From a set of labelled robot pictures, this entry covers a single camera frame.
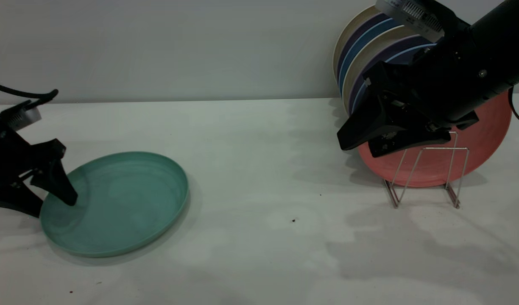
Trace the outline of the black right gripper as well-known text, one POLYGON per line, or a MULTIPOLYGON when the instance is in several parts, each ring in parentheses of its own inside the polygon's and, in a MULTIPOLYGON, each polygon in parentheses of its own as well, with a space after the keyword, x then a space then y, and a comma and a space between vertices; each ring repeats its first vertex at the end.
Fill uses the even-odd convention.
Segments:
POLYGON ((378 62, 364 74, 368 91, 337 132, 340 149, 366 142, 380 158, 413 147, 451 141, 447 128, 479 122, 479 48, 472 40, 444 40, 410 64, 378 62), (416 117, 430 129, 412 129, 416 117))

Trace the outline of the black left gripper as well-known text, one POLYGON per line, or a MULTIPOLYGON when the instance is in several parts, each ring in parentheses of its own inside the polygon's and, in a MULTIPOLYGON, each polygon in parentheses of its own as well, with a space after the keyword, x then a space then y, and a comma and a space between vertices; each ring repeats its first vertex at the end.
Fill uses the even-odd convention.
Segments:
POLYGON ((31 185, 48 191, 68 206, 75 206, 77 192, 62 165, 67 148, 58 139, 30 144, 5 120, 0 120, 0 207, 38 218, 43 200, 20 176, 32 170, 31 185))

